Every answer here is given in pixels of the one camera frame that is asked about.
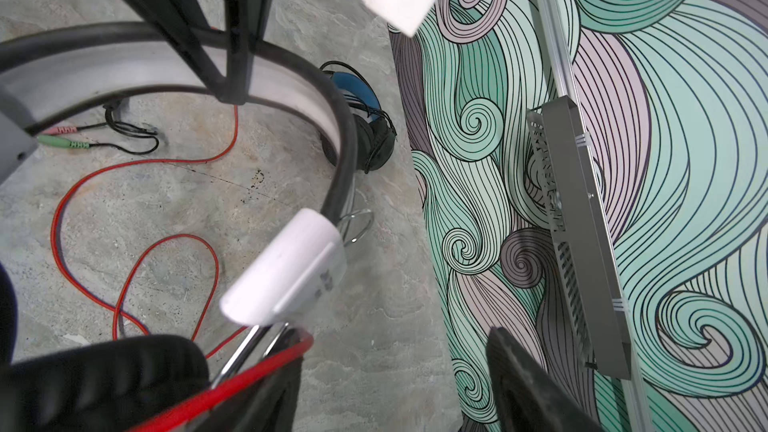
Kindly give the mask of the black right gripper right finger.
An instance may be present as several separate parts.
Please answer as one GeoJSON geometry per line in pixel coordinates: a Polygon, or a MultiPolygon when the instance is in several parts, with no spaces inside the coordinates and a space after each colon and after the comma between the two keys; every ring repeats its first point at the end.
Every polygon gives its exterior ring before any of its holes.
{"type": "Polygon", "coordinates": [[[501,430],[601,429],[506,329],[490,330],[486,357],[501,430]]]}

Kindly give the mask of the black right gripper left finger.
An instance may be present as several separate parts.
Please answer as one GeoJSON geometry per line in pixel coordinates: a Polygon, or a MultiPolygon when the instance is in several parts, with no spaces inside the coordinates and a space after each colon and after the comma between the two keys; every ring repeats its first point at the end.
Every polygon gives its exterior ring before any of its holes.
{"type": "Polygon", "coordinates": [[[290,431],[300,389],[301,335],[248,335],[225,366],[208,378],[204,354],[185,342],[190,391],[216,401],[186,423],[187,431],[290,431]]]}

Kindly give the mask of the white black headphones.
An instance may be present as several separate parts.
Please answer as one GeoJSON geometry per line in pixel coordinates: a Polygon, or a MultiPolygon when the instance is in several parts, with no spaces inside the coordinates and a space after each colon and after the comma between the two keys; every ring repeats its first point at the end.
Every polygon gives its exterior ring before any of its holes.
{"type": "MultiPolygon", "coordinates": [[[[213,94],[151,26],[105,23],[49,31],[1,46],[1,173],[28,157],[41,131],[112,99],[154,92],[213,94]]],[[[303,118],[334,148],[336,168],[319,210],[303,209],[222,297],[248,335],[301,335],[297,318],[328,295],[347,264],[342,225],[352,213],[354,120],[318,68],[260,42],[248,98],[303,118]]],[[[190,391],[185,342],[145,335],[61,352],[1,369],[5,431],[173,431],[216,401],[190,391]]]]}

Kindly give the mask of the black blue gaming headset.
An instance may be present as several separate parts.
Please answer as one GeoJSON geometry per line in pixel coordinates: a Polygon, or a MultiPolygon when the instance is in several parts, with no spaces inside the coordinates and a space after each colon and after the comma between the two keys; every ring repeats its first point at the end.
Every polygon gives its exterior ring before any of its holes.
{"type": "Polygon", "coordinates": [[[369,82],[345,62],[326,61],[320,71],[342,92],[351,110],[358,143],[357,169],[363,173],[381,169],[393,154],[397,131],[378,96],[369,82]]]}

